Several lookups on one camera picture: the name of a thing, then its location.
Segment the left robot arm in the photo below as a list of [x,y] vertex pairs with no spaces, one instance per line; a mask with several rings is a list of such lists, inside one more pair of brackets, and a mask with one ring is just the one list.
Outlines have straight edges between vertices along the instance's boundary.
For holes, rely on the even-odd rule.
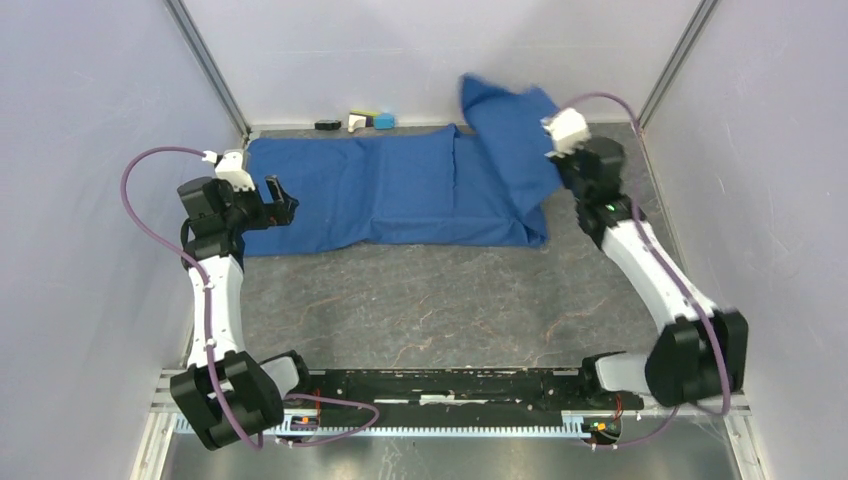
[[282,424],[283,401],[306,405],[314,381],[294,350],[256,361],[245,348],[241,322],[247,231],[289,225],[299,202],[274,175],[265,178],[264,202],[256,187],[201,177],[178,189],[187,213],[180,251],[194,294],[194,338],[187,368],[170,381],[170,393],[203,444],[215,451],[259,437]]

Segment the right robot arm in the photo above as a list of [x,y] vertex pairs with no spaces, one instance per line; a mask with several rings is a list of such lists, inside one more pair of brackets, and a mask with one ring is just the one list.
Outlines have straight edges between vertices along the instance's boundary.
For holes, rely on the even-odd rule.
[[647,353],[585,358],[580,400],[602,408],[626,391],[650,395],[665,407],[712,397],[728,404],[744,385],[748,322],[703,295],[659,244],[644,212],[622,189],[623,146],[597,137],[548,158],[574,196],[581,230],[624,273],[658,332]]

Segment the blue surgical wrap cloth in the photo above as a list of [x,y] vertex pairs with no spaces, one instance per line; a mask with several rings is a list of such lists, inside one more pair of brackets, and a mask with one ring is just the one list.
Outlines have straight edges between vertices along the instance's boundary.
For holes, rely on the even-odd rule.
[[467,131],[253,141],[250,174],[276,176],[299,207],[289,226],[248,232],[247,254],[314,254],[359,242],[543,245],[542,204],[561,187],[542,127],[554,101],[540,88],[514,93],[467,75],[460,103]]

